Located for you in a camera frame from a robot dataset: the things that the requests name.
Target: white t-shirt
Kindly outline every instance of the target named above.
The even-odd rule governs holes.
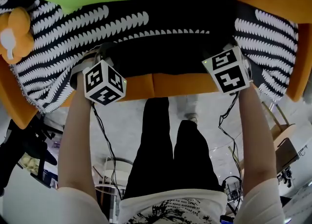
[[[98,203],[73,188],[60,188],[62,224],[108,224]],[[121,201],[119,223],[219,224],[226,194],[202,189],[180,189]],[[285,216],[277,179],[253,188],[235,217],[235,224],[283,224]]]

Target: person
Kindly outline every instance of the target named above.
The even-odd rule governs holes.
[[[197,129],[196,114],[181,122],[173,154],[168,106],[168,98],[148,99],[145,104],[141,144],[120,203],[119,223],[220,223],[227,195],[214,173],[207,142]],[[58,159],[63,224],[108,223],[92,179],[90,109],[79,73]],[[240,92],[239,110],[244,200],[234,223],[284,223],[273,139],[253,86]]]

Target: black pants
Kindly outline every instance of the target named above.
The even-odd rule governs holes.
[[[181,122],[173,159],[168,107],[168,98],[148,99],[145,104],[141,145],[124,199],[174,189],[222,191],[196,123]]]

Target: forearm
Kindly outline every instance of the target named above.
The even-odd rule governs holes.
[[[83,78],[69,108],[58,157],[60,187],[81,190],[96,199],[90,155],[91,102],[84,97]]]
[[[240,92],[239,111],[244,145],[244,194],[261,182],[276,177],[273,138],[260,99],[250,86]]]

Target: white shirt sleeve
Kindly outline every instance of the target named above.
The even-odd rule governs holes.
[[[269,179],[253,188],[235,216],[234,224],[283,224],[285,220],[277,179]]]
[[[90,195],[69,187],[58,189],[61,224],[109,224]]]

